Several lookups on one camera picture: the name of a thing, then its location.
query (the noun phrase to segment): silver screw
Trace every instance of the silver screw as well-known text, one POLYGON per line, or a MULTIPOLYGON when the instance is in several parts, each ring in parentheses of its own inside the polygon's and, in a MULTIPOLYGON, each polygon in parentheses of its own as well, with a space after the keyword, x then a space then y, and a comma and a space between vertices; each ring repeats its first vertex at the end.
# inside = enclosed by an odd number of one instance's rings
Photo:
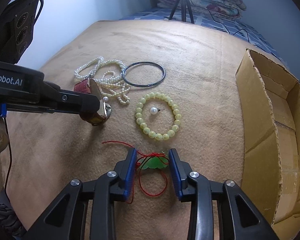
POLYGON ((61 98, 61 100, 64 101, 64 102, 66 102, 68 100, 67 95, 63 95, 62 98, 61 98))
POLYGON ((229 186, 229 187, 233 187, 233 186, 235 185, 235 182, 234 182, 233 180, 231 180, 231 179, 228 179, 228 180, 226 181, 226 184, 227 184, 227 186, 229 186))
POLYGON ((80 180, 78 179, 73 179, 70 182, 71 186, 78 186, 80 184, 80 180))
POLYGON ((190 177, 191 178, 197 178, 197 177, 199 177, 199 173, 197 173, 196 171, 191 171, 190 172, 190 177))
POLYGON ((116 173, 115 171, 109 171, 109 172, 107 173, 107 176, 112 178, 112 177, 117 176, 117 173, 116 173))

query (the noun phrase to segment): light green bead bracelet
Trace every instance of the light green bead bracelet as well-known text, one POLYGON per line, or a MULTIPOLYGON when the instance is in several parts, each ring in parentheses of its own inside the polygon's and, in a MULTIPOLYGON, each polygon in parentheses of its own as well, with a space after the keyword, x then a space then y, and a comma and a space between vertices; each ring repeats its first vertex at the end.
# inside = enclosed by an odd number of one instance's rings
POLYGON ((144 97, 141 97, 139 99, 139 102, 137 103, 137 108, 136 108, 136 122, 137 124, 140 126, 140 128, 143 130, 144 134, 147 134, 150 138, 153 138, 157 141, 166 141, 168 140, 170 137, 173 137, 175 135, 175 133, 179 130, 179 126, 181 124, 181 114, 180 114, 180 110, 178 109, 178 105, 174 103, 174 101, 171 99, 171 97, 166 96, 165 94, 162 93, 154 93, 151 92, 149 94, 146 94, 144 97), (167 131, 166 133, 156 133, 155 131, 152 131, 149 127, 147 127, 147 124, 144 122, 144 119, 142 118, 142 108, 144 106, 144 104, 146 103, 146 101, 150 100, 150 99, 160 99, 162 101, 165 101, 168 103, 168 105, 171 107, 171 109, 173 110, 173 114, 175 115, 175 121, 174 124, 171 126, 171 130, 167 131))

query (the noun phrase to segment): black tire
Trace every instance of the black tire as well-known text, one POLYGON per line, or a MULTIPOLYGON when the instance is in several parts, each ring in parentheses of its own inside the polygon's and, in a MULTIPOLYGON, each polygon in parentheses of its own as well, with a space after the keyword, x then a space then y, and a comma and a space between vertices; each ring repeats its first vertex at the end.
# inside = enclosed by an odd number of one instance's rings
POLYGON ((18 219, 16 213, 5 204, 0 203, 0 226, 7 234, 17 237, 23 237, 26 229, 18 219))

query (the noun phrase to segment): beige cloth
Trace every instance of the beige cloth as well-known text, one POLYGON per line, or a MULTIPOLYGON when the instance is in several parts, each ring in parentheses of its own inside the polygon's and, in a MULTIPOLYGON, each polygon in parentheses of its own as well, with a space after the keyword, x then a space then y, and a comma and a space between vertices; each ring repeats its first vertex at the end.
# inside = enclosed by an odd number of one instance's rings
MULTIPOLYGON (((129 106, 111 99, 112 114, 104 127, 93 127, 71 114, 8 114, 13 165, 7 192, 25 227, 34 223, 71 179, 96 179, 125 158, 126 146, 101 144, 106 140, 130 143, 144 153, 176 148, 181 160, 208 179, 223 182, 231 178, 240 184, 244 138, 235 72, 246 47, 256 49, 198 25, 139 20, 96 22, 61 49, 41 71, 45 80, 62 89, 73 90, 78 82, 74 70, 98 56, 119 59, 126 65, 157 62, 164 66, 167 76, 157 87, 132 87, 129 106), (135 123, 135 105, 151 91, 171 96, 181 111, 181 129, 168 141, 150 139, 135 123)), ((112 66, 100 69, 97 76, 109 69, 119 73, 119 68, 112 66)), ((143 66, 131 70, 127 78, 144 83, 159 76, 160 71, 143 66)), ((167 107, 150 116, 152 106, 167 105, 148 101, 144 106, 145 122, 164 133, 173 124, 172 112, 167 107)), ((6 171, 7 150, 1 158, 6 171)), ((155 170, 145 171, 142 181, 152 193, 164 186, 155 170)), ((171 182, 157 198, 146 196, 135 184, 133 204, 116 203, 117 239, 186 239, 189 216, 190 205, 178 202, 171 182)))

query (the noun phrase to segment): tripod leg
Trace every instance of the tripod leg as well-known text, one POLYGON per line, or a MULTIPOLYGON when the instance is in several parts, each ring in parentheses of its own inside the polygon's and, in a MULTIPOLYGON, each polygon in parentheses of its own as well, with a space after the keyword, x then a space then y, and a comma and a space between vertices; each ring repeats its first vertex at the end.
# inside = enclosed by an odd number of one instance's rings
POLYGON ((171 10, 170 16, 169 16, 169 20, 172 20, 174 13, 176 12, 176 9, 178 7, 180 0, 176 0, 176 2, 173 5, 173 8, 171 10))
POLYGON ((186 0, 181 0, 181 21, 187 22, 186 0))
POLYGON ((188 11, 189 11, 189 16, 190 16, 191 23, 194 24, 190 0, 186 0, 186 3, 187 3, 187 6, 188 6, 188 11))

